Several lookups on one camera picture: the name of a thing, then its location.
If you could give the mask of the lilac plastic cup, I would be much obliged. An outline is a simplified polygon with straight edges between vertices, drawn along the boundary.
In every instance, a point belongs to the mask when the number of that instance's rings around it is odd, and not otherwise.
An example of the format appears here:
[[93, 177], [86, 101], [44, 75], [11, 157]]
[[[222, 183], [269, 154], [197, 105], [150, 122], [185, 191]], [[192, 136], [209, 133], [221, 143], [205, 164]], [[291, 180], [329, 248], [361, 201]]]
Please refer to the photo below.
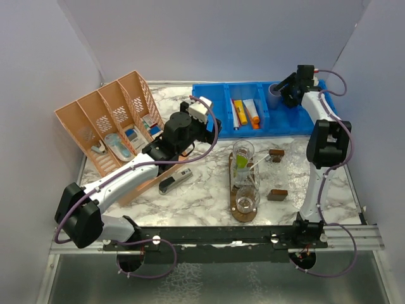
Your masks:
[[271, 84], [268, 88], [268, 106], [269, 109], [275, 110], [282, 102], [282, 96], [280, 91], [276, 90], [278, 84]]

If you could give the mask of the lime green toothpaste tube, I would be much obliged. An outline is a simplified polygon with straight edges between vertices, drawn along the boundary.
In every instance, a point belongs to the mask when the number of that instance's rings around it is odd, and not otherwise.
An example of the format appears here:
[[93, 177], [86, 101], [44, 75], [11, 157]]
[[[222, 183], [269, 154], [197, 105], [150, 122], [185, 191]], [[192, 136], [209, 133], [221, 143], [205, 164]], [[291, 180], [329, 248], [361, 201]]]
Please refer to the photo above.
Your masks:
[[237, 166], [237, 168], [246, 168], [248, 162], [249, 162], [249, 159], [248, 159], [248, 157], [246, 155], [238, 154], [236, 156], [236, 166]]

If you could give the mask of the white tube orange cap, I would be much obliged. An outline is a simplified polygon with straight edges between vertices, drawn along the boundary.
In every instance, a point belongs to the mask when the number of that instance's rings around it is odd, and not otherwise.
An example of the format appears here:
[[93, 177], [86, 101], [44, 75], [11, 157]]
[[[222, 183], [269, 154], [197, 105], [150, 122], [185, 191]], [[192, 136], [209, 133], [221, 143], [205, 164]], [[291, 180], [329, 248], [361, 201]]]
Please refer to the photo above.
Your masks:
[[248, 109], [254, 123], [259, 124], [260, 119], [253, 99], [243, 99], [244, 106]]

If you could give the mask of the white tube black cap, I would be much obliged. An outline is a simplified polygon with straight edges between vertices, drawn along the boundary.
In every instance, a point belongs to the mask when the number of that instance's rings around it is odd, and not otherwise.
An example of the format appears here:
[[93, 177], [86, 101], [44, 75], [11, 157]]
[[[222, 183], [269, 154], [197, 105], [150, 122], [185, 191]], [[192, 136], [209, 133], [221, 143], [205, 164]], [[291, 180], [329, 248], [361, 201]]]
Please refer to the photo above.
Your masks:
[[250, 169], [248, 167], [246, 168], [236, 168], [234, 170], [234, 185], [237, 187], [240, 187], [245, 183], [249, 176]]

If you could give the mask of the grey toothbrush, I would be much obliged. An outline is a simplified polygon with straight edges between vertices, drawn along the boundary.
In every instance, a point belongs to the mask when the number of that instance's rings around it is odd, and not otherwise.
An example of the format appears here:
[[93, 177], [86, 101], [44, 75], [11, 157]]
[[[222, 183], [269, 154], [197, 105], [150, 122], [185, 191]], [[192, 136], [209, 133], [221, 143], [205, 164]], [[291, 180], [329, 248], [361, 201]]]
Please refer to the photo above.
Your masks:
[[249, 185], [251, 185], [252, 187], [256, 187], [254, 172], [252, 170], [248, 171], [246, 182], [249, 183]]

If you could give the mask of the white toothbrush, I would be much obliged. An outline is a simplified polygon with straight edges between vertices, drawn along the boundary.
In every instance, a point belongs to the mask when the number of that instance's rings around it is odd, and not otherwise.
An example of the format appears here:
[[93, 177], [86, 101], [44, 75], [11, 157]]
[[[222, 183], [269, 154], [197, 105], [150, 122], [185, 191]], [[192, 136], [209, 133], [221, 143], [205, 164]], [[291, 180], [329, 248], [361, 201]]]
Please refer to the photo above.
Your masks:
[[249, 171], [254, 170], [261, 162], [267, 160], [270, 158], [270, 155], [266, 155], [264, 157], [262, 157], [261, 159], [259, 159], [258, 161], [254, 162], [250, 167], [249, 167]]

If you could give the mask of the clear jar brown lid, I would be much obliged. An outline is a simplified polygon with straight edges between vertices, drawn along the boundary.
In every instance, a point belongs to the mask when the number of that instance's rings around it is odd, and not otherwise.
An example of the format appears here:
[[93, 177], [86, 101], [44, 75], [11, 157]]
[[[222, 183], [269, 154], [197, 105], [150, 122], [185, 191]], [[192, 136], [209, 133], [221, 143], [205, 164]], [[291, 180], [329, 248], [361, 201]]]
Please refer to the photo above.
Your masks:
[[280, 163], [285, 156], [285, 151], [282, 149], [270, 149], [269, 157], [272, 163]]

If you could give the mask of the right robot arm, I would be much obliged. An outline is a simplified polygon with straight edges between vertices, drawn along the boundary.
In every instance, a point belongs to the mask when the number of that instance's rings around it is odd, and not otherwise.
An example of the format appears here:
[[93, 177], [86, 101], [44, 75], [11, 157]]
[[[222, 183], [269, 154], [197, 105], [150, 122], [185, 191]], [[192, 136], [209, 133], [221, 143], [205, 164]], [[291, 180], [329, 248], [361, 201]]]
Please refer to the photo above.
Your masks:
[[290, 233], [292, 243], [299, 248], [320, 240], [326, 224], [322, 208], [334, 172], [352, 156], [351, 128], [327, 103], [331, 91], [318, 85], [313, 65], [298, 65], [297, 70], [274, 87], [288, 108], [302, 106], [314, 123], [306, 148], [310, 166], [309, 184], [304, 203]]

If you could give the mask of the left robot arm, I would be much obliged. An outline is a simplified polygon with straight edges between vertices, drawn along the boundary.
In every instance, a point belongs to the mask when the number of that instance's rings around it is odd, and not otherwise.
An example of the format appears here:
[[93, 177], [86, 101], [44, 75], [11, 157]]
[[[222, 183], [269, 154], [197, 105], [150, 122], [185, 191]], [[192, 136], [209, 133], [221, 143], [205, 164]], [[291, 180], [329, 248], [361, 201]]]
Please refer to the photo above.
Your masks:
[[181, 103], [180, 111], [170, 116], [163, 132], [127, 164], [85, 187], [75, 182], [65, 187], [54, 216], [58, 225], [55, 243], [72, 241], [79, 249], [100, 240], [116, 241], [126, 250], [138, 246], [140, 229], [133, 220], [104, 213], [141, 184], [174, 165], [190, 163], [183, 153], [195, 141], [212, 146], [217, 143], [221, 122], [213, 113], [213, 102], [205, 97], [190, 99], [191, 103]]

